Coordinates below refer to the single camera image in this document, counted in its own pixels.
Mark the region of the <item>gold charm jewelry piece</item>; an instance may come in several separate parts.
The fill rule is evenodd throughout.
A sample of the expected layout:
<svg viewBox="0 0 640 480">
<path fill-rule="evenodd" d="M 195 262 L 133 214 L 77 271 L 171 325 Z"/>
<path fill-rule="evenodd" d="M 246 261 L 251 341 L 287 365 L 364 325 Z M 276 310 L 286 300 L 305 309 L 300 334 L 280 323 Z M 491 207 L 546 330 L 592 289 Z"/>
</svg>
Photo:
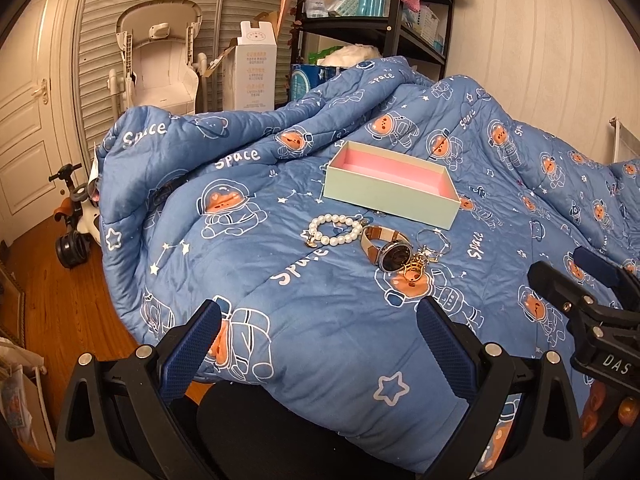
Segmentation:
<svg viewBox="0 0 640 480">
<path fill-rule="evenodd" d="M 399 273 L 407 282 L 414 284 L 420 281 L 422 276 L 425 274 L 427 265 L 427 258 L 422 255 L 415 254 L 407 260 L 407 262 L 399 270 Z"/>
</svg>

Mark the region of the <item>rose gold wrist watch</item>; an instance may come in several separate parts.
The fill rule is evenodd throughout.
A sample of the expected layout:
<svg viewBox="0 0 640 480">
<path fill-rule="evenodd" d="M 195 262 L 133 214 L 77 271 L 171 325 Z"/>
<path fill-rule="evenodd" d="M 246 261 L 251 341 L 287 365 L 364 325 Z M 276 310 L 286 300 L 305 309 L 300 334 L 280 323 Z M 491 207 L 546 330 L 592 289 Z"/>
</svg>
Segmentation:
<svg viewBox="0 0 640 480">
<path fill-rule="evenodd" d="M 399 271 L 413 254 L 408 237 L 399 231 L 374 224 L 363 228 L 360 246 L 370 263 L 385 273 Z"/>
</svg>

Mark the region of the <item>kids ride-on scooter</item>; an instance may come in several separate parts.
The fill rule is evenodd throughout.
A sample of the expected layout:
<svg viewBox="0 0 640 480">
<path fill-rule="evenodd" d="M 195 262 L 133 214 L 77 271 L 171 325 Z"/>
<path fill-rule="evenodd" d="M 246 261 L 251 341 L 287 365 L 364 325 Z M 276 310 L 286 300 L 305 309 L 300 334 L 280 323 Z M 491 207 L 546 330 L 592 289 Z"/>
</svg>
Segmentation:
<svg viewBox="0 0 640 480">
<path fill-rule="evenodd" d="M 65 269 L 76 268 L 88 260 L 91 242 L 101 246 L 98 162 L 93 162 L 87 182 L 74 185 L 73 173 L 81 168 L 81 164 L 65 164 L 49 177 L 50 182 L 64 181 L 68 191 L 53 211 L 54 221 L 65 224 L 65 233 L 54 245 L 58 262 Z"/>
</svg>

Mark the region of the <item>mint box pink interior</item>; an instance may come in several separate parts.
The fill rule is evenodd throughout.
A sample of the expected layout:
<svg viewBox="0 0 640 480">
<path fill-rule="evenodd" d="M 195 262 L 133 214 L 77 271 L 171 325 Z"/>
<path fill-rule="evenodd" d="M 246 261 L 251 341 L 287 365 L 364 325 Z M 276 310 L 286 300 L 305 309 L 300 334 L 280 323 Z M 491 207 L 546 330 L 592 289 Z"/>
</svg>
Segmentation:
<svg viewBox="0 0 640 480">
<path fill-rule="evenodd" d="M 354 141 L 326 166 L 323 196 L 444 230 L 460 209 L 446 167 Z"/>
</svg>

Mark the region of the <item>blue space print quilt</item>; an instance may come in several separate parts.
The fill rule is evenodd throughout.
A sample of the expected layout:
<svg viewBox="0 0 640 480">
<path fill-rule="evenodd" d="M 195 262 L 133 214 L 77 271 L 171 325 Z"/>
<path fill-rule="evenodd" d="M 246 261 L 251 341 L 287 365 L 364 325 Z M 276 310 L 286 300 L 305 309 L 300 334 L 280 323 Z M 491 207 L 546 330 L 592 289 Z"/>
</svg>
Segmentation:
<svg viewBox="0 0 640 480">
<path fill-rule="evenodd" d="M 348 141 L 447 168 L 448 230 L 323 196 Z M 265 389 L 298 416 L 420 474 L 465 412 L 416 325 L 433 297 L 507 352 L 568 359 L 562 313 L 526 280 L 549 263 L 616 307 L 574 263 L 585 247 L 639 267 L 639 164 L 602 165 L 511 118 L 475 80 L 431 81 L 400 56 L 364 61 L 273 112 L 130 108 L 96 150 L 114 308 L 157 344 L 215 300 L 220 333 L 196 377 Z M 411 284 L 370 263 L 365 226 L 428 259 Z"/>
</svg>

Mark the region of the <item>white panel door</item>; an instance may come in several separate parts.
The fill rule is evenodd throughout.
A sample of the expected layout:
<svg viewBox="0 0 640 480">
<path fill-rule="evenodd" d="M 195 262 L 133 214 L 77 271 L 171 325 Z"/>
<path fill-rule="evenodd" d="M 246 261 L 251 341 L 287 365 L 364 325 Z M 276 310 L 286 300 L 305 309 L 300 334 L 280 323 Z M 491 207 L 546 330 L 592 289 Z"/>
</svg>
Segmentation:
<svg viewBox="0 0 640 480">
<path fill-rule="evenodd" d="M 1 239 L 50 217 L 67 188 L 50 177 L 81 161 L 73 102 L 79 0 L 30 0 L 1 47 Z"/>
</svg>

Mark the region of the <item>blue round-label package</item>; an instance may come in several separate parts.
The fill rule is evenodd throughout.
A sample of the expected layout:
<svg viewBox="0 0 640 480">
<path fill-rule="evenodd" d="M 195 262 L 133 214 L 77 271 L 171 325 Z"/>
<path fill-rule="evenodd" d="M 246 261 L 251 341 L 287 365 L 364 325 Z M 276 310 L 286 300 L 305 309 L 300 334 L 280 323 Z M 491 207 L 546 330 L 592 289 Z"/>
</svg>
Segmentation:
<svg viewBox="0 0 640 480">
<path fill-rule="evenodd" d="M 301 99 L 310 90 L 324 84 L 340 71 L 339 67 L 334 66 L 293 64 L 290 75 L 290 90 L 288 90 L 290 100 Z"/>
</svg>

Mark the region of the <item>tall white cardboard box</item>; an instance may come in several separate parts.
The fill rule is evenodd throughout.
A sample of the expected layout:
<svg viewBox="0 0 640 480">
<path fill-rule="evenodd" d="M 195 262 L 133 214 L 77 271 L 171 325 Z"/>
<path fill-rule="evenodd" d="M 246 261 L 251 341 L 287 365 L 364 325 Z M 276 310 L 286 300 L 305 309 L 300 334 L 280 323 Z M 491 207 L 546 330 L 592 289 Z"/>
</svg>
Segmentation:
<svg viewBox="0 0 640 480">
<path fill-rule="evenodd" d="M 277 40 L 270 21 L 242 21 L 240 36 L 207 64 L 204 75 L 221 73 L 223 110 L 274 110 Z"/>
</svg>

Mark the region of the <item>white baby high chair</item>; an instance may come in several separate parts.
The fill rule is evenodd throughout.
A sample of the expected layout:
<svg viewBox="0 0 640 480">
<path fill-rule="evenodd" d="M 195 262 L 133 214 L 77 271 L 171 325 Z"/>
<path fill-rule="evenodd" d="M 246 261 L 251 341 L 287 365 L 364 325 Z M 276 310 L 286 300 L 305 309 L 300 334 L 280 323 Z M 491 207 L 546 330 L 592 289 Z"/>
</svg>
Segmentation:
<svg viewBox="0 0 640 480">
<path fill-rule="evenodd" d="M 201 8 L 191 0 L 149 0 L 119 15 L 115 36 L 122 71 L 110 70 L 115 119 L 130 107 L 151 105 L 177 115 L 196 112 L 206 81 L 207 56 L 194 53 L 202 24 Z"/>
</svg>

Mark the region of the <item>white louvered closet door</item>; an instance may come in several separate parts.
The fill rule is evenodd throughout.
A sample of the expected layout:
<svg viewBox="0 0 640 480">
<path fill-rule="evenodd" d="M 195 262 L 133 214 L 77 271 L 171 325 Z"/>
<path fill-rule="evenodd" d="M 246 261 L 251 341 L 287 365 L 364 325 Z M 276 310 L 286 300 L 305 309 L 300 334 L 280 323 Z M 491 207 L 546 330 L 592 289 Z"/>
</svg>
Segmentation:
<svg viewBox="0 0 640 480">
<path fill-rule="evenodd" d="M 74 112 L 86 162 L 127 107 L 178 114 L 227 105 L 221 68 L 207 66 L 251 21 L 276 20 L 281 0 L 79 0 Z"/>
</svg>

